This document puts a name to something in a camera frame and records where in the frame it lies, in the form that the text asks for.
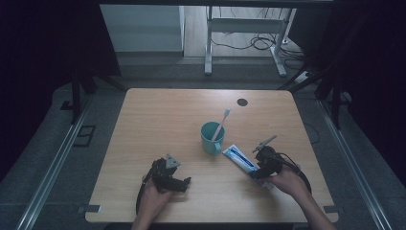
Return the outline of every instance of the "white toothbrush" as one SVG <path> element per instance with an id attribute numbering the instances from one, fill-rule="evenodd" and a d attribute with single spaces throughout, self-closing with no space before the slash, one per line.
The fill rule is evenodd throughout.
<path id="1" fill-rule="evenodd" d="M 215 140 L 215 138 L 218 135 L 218 132 L 220 132 L 220 130 L 221 130 L 221 127 L 223 127 L 224 121 L 226 120 L 226 117 L 230 114 L 230 110 L 231 110 L 230 108 L 227 108 L 226 111 L 224 111 L 223 121 L 221 121 L 220 125 L 218 125 L 217 130 L 215 131 L 214 136 L 212 138 L 212 141 Z"/>

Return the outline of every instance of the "toothpaste tube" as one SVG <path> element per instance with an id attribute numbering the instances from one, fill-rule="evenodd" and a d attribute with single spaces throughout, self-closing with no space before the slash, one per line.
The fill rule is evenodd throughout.
<path id="1" fill-rule="evenodd" d="M 226 150 L 223 151 L 224 155 L 230 158 L 234 163 L 236 163 L 240 168 L 242 168 L 246 173 L 256 171 L 258 169 L 245 155 L 240 151 L 237 146 L 231 145 Z M 252 178 L 258 184 L 263 185 L 257 179 Z"/>

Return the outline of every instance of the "wooden table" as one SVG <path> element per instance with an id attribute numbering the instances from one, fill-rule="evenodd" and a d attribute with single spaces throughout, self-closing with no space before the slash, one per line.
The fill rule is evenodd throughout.
<path id="1" fill-rule="evenodd" d="M 246 106 L 238 99 L 248 101 Z M 287 91 L 212 89 L 130 89 L 101 167 L 91 205 L 91 222 L 131 222 L 142 177 L 154 160 L 173 155 L 182 165 L 173 177 L 191 176 L 189 189 L 172 197 L 156 222 L 306 222 L 290 195 L 257 185 L 222 153 L 201 147 L 200 128 L 207 121 L 225 122 L 223 149 L 238 146 L 253 162 L 251 151 L 272 135 L 270 145 L 299 163 L 322 207 L 332 206 L 328 187 L 309 143 L 298 109 Z M 331 221 L 337 213 L 327 214 Z"/>

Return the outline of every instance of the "teal cup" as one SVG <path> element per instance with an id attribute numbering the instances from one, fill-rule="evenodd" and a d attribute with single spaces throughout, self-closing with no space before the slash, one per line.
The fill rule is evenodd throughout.
<path id="1" fill-rule="evenodd" d="M 208 154 L 217 155 L 221 153 L 221 145 L 223 144 L 224 134 L 226 130 L 221 127 L 215 140 L 212 141 L 215 131 L 220 124 L 217 122 L 208 122 L 200 130 L 200 136 L 202 137 L 203 150 Z"/>

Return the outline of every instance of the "white wall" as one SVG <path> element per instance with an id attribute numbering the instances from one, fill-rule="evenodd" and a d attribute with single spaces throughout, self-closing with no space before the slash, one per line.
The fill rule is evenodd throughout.
<path id="1" fill-rule="evenodd" d="M 101 5 L 116 52 L 183 51 L 181 6 Z"/>

